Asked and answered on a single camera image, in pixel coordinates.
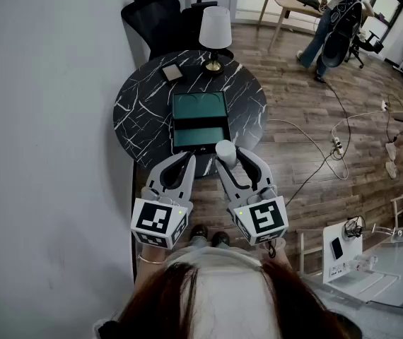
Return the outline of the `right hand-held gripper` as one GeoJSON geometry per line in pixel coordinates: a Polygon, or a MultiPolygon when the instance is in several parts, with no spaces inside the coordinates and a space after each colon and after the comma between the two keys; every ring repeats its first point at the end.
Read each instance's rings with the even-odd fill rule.
{"type": "Polygon", "coordinates": [[[283,196],[278,196],[276,187],[270,186],[272,174],[268,164],[241,147],[236,148],[236,156],[251,185],[239,185],[226,163],[215,161],[224,191],[230,200],[228,210],[233,222],[250,245],[283,237],[288,229],[286,207],[283,196]],[[261,191],[249,197],[252,190],[261,191]]]}

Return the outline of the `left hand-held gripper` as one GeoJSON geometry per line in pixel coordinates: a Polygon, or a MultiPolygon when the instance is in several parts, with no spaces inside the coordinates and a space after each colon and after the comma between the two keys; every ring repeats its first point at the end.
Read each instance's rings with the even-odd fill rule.
{"type": "Polygon", "coordinates": [[[194,155],[178,153],[151,170],[132,213],[131,229],[138,242],[164,249],[174,247],[193,209],[195,168],[194,155]]]}

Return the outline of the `white round object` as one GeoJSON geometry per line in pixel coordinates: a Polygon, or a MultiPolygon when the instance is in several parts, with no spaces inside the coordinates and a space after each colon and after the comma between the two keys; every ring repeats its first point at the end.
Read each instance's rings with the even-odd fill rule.
{"type": "Polygon", "coordinates": [[[237,154],[235,145],[229,140],[222,140],[216,144],[217,158],[223,161],[229,169],[233,169],[237,164],[237,154]]]}

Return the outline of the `dark green tray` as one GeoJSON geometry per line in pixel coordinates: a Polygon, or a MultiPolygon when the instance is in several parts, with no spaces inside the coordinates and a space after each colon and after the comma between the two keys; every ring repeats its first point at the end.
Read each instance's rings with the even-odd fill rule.
{"type": "Polygon", "coordinates": [[[173,150],[197,155],[215,152],[219,141],[230,139],[225,94],[175,93],[172,98],[173,150]]]}

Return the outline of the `person's left forearm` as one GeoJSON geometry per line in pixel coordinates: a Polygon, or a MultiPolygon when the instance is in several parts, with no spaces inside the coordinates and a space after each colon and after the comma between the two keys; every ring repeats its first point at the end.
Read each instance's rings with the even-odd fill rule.
{"type": "Polygon", "coordinates": [[[143,245],[138,255],[138,267],[135,279],[135,290],[139,290],[143,284],[165,263],[166,249],[159,246],[143,245]]]}

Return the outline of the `person's right forearm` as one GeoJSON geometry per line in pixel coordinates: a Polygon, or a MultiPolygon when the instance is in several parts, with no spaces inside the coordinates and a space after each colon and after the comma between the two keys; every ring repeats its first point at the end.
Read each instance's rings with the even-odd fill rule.
{"type": "Polygon", "coordinates": [[[277,263],[280,266],[285,266],[292,269],[289,259],[286,255],[286,240],[282,237],[269,240],[265,244],[267,253],[263,256],[262,263],[277,263]]]}

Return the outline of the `person's left black shoe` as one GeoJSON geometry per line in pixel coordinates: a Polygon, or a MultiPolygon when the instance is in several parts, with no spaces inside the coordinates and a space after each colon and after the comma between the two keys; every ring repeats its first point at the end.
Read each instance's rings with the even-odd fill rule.
{"type": "Polygon", "coordinates": [[[203,238],[207,239],[208,237],[208,227],[206,225],[195,225],[190,233],[190,239],[197,239],[197,238],[203,238]]]}

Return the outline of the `person's black shoe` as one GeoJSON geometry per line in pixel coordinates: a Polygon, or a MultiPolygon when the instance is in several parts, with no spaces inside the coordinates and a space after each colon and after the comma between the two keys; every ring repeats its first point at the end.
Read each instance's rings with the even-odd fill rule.
{"type": "Polygon", "coordinates": [[[208,227],[206,225],[195,225],[190,233],[190,239],[197,239],[197,238],[203,238],[207,239],[208,237],[208,227]]]}
{"type": "Polygon", "coordinates": [[[220,249],[230,248],[230,237],[226,232],[216,232],[211,240],[211,246],[220,249]]]}

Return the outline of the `person's right black shoe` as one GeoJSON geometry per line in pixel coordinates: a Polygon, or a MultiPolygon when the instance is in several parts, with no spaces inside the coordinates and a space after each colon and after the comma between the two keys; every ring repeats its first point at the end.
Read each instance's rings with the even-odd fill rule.
{"type": "Polygon", "coordinates": [[[226,232],[216,232],[211,240],[211,246],[220,249],[230,248],[230,237],[226,232]]]}

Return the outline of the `person's light shirt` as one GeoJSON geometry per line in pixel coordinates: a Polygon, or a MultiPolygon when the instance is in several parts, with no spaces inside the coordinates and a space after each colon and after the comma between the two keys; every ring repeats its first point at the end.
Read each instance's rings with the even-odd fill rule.
{"type": "Polygon", "coordinates": [[[169,255],[166,266],[186,263],[209,273],[242,273],[257,271],[261,262],[244,249],[189,245],[169,255]]]}

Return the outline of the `round black marble table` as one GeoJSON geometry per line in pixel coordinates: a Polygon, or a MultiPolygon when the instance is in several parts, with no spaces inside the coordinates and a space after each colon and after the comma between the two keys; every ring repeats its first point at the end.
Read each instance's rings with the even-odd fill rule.
{"type": "Polygon", "coordinates": [[[252,150],[267,122],[267,99],[257,78],[241,63],[220,56],[224,72],[208,76],[202,64],[209,53],[202,50],[172,52],[145,63],[124,82],[113,107],[118,141],[140,166],[151,169],[175,153],[172,142],[172,98],[175,93],[225,94],[230,140],[252,150]],[[178,63],[183,81],[167,84],[160,68],[178,63]]]}

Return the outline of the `small black framed pad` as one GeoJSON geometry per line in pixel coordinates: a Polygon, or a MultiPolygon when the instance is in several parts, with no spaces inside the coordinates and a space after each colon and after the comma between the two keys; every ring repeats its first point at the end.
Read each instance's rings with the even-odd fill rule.
{"type": "Polygon", "coordinates": [[[161,75],[167,84],[177,83],[185,79],[178,63],[171,63],[160,68],[161,75]]]}

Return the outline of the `black smartphone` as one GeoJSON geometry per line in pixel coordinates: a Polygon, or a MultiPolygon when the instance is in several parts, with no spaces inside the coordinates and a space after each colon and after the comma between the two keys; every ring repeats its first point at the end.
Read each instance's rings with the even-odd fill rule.
{"type": "Polygon", "coordinates": [[[332,249],[332,254],[333,254],[334,259],[339,260],[344,255],[340,238],[338,238],[338,237],[334,238],[330,242],[330,246],[332,249]]]}

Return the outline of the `white side stand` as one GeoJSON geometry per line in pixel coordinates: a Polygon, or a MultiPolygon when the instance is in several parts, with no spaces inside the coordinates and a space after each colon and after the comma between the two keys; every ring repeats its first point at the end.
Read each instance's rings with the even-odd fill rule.
{"type": "Polygon", "coordinates": [[[363,237],[356,237],[352,230],[362,227],[362,219],[357,217],[335,225],[325,227],[322,231],[322,282],[329,283],[350,271],[350,262],[363,253],[363,237]],[[335,260],[330,242],[340,238],[344,255],[335,260]]]}

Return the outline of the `white shade brass table lamp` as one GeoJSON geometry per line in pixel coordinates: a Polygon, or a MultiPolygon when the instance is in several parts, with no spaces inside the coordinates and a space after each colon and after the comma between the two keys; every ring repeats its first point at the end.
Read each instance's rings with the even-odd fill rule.
{"type": "Polygon", "coordinates": [[[230,11],[222,6],[206,7],[201,20],[199,43],[210,55],[202,64],[204,73],[218,76],[223,73],[223,64],[219,61],[222,50],[232,44],[230,11]]]}

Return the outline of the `black mesh office chair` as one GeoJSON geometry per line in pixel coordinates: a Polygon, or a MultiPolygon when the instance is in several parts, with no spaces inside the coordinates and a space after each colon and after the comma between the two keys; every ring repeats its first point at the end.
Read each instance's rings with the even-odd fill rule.
{"type": "Polygon", "coordinates": [[[122,20],[144,40],[149,59],[183,50],[205,50],[199,42],[205,8],[216,0],[132,0],[122,20]]]}

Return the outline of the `black white swivel chair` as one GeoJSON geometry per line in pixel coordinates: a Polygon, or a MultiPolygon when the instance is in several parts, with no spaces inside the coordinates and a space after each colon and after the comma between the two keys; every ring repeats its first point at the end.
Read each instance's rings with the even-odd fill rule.
{"type": "Polygon", "coordinates": [[[344,59],[344,63],[348,63],[351,59],[351,56],[354,55],[355,58],[359,61],[359,68],[362,69],[364,67],[364,63],[362,62],[359,53],[361,50],[367,53],[376,53],[379,54],[383,49],[383,44],[380,41],[380,38],[372,31],[370,31],[370,35],[366,37],[364,40],[361,38],[362,34],[357,34],[355,38],[352,39],[352,43],[349,47],[349,52],[344,59]]]}

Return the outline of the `light wooden desk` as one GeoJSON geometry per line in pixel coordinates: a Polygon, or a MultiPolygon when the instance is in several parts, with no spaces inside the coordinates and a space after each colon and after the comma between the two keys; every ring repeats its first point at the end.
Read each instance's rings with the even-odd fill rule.
{"type": "MultiPolygon", "coordinates": [[[[322,12],[319,12],[318,10],[310,7],[310,6],[304,6],[302,5],[302,3],[300,3],[299,1],[296,0],[274,0],[276,4],[278,4],[280,7],[282,7],[282,11],[281,14],[279,16],[278,22],[276,24],[275,30],[274,30],[274,34],[272,36],[271,42],[269,43],[268,46],[268,52],[271,51],[274,43],[276,42],[276,39],[278,37],[279,31],[282,27],[283,21],[285,19],[285,15],[288,12],[291,11],[295,11],[297,13],[302,13],[304,15],[307,16],[312,16],[312,17],[316,17],[316,18],[320,18],[322,16],[322,12]]],[[[259,20],[257,22],[257,29],[259,30],[261,23],[262,23],[262,19],[264,17],[264,13],[266,11],[267,8],[267,4],[268,4],[269,0],[264,0],[263,6],[262,6],[262,10],[260,12],[259,15],[259,20]]]]}

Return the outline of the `dark framed window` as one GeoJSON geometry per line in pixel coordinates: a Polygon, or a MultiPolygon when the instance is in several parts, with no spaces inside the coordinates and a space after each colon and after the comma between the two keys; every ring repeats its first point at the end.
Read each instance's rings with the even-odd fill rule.
{"type": "Polygon", "coordinates": [[[378,15],[378,20],[385,25],[386,30],[380,36],[383,42],[389,35],[403,9],[403,0],[373,0],[373,9],[378,15]]]}

